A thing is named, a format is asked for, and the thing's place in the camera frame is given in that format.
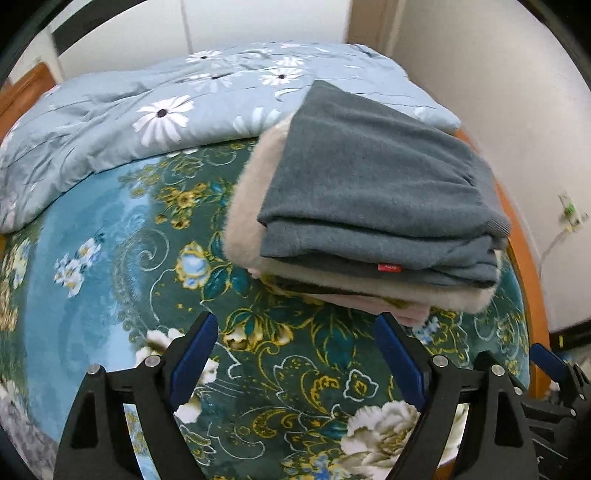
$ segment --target folded gray sweater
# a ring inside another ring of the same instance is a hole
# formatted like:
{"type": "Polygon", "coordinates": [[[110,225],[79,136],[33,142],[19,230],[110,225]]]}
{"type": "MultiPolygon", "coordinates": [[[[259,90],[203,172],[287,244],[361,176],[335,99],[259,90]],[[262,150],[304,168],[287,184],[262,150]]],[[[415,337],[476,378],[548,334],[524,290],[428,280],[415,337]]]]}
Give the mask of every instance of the folded gray sweater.
{"type": "Polygon", "coordinates": [[[258,220],[263,257],[480,288],[497,281],[494,250],[511,228],[489,166],[464,142],[321,80],[291,122],[258,220]]]}

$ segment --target red label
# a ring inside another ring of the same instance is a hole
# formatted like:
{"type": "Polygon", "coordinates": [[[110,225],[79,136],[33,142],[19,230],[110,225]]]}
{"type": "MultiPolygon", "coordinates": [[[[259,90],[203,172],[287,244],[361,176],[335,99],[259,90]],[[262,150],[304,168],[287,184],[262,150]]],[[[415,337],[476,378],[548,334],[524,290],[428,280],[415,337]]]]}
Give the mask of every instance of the red label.
{"type": "Polygon", "coordinates": [[[379,263],[378,270],[380,270],[380,272],[400,273],[402,271],[402,265],[379,263]]]}

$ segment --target floral bedsheet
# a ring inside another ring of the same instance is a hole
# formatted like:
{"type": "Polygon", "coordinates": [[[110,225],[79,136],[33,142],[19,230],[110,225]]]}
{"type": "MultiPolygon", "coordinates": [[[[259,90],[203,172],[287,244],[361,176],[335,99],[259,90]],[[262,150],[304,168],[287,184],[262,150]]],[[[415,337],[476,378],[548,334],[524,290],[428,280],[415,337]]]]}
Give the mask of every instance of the floral bedsheet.
{"type": "MultiPolygon", "coordinates": [[[[10,237],[0,276],[0,403],[21,406],[13,414],[47,436],[43,448],[57,447],[89,364],[133,367],[209,309],[219,339],[176,413],[208,478],[385,477],[379,459],[395,460],[417,414],[397,402],[373,317],[278,296],[223,255],[233,184],[254,145],[199,147],[93,175],[10,237]],[[356,436],[378,426],[391,432],[383,445],[356,436]],[[377,460],[361,466],[368,455],[377,460]]],[[[408,333],[466,368],[490,349],[528,384],[524,308],[507,258],[485,312],[433,309],[408,333]]],[[[142,471],[157,478],[137,415],[127,413],[142,471]]]]}

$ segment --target blue gripper pad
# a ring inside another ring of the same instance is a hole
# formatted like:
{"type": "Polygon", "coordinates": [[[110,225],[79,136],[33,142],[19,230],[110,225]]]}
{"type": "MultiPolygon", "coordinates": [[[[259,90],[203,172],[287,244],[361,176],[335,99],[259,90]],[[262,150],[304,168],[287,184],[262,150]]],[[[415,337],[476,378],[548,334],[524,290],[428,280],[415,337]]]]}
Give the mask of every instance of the blue gripper pad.
{"type": "Polygon", "coordinates": [[[176,411],[180,405],[189,401],[207,359],[216,344],[217,319],[215,315],[204,312],[189,329],[187,335],[175,339],[168,348],[171,349],[178,340],[185,339],[188,341],[188,345],[183,345],[184,352],[181,352],[176,366],[173,363],[174,369],[170,373],[168,404],[173,411],[176,411]]]}
{"type": "Polygon", "coordinates": [[[560,383],[569,377],[569,368],[564,361],[540,343],[534,343],[531,346],[530,360],[556,383],[560,383]]]}
{"type": "Polygon", "coordinates": [[[422,411],[427,402],[423,375],[384,315],[374,323],[374,336],[404,400],[422,411]]]}

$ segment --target folded clothes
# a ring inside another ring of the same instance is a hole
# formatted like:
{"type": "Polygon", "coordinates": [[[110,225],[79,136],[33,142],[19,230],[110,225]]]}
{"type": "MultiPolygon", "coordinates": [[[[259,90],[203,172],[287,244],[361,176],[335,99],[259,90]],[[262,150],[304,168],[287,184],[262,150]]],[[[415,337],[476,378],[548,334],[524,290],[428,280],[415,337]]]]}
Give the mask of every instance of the folded clothes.
{"type": "Polygon", "coordinates": [[[293,281],[285,281],[282,278],[261,274],[254,268],[248,272],[253,278],[260,278],[265,284],[271,284],[287,294],[299,294],[313,299],[318,299],[348,309],[361,310],[372,315],[379,315],[384,312],[394,315],[398,323],[407,327],[418,327],[424,325],[429,318],[431,307],[411,301],[394,299],[380,299],[369,295],[355,295],[348,293],[314,293],[318,291],[314,285],[301,284],[293,281]]]}
{"type": "Polygon", "coordinates": [[[291,121],[258,220],[263,257],[479,288],[496,283],[495,250],[511,228],[490,167],[468,145],[321,80],[291,121]]]}
{"type": "Polygon", "coordinates": [[[375,297],[433,305],[446,310],[477,313],[487,307],[495,293],[494,287],[481,289],[470,286],[410,284],[397,280],[396,276],[384,280],[361,279],[261,257],[259,251],[265,228],[256,221],[256,217],[281,159],[290,121],[291,118],[287,118],[260,137],[234,188],[223,242],[224,252],[230,261],[240,267],[254,268],[281,278],[375,297]]]}

